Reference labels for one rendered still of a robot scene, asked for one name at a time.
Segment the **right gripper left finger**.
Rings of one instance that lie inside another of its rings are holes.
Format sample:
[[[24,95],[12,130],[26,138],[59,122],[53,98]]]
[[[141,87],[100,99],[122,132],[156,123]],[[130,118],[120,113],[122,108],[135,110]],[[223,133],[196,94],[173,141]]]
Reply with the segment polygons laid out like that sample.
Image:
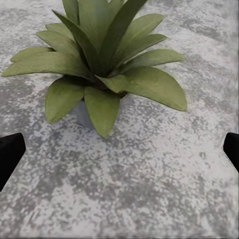
[[[26,152],[21,132],[0,137],[0,192]]]

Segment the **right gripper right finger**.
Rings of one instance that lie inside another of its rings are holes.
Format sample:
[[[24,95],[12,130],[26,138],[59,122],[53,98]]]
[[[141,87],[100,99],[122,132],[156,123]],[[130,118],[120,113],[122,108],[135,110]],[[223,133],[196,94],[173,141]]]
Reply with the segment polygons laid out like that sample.
[[[228,132],[223,150],[239,173],[239,134]]]

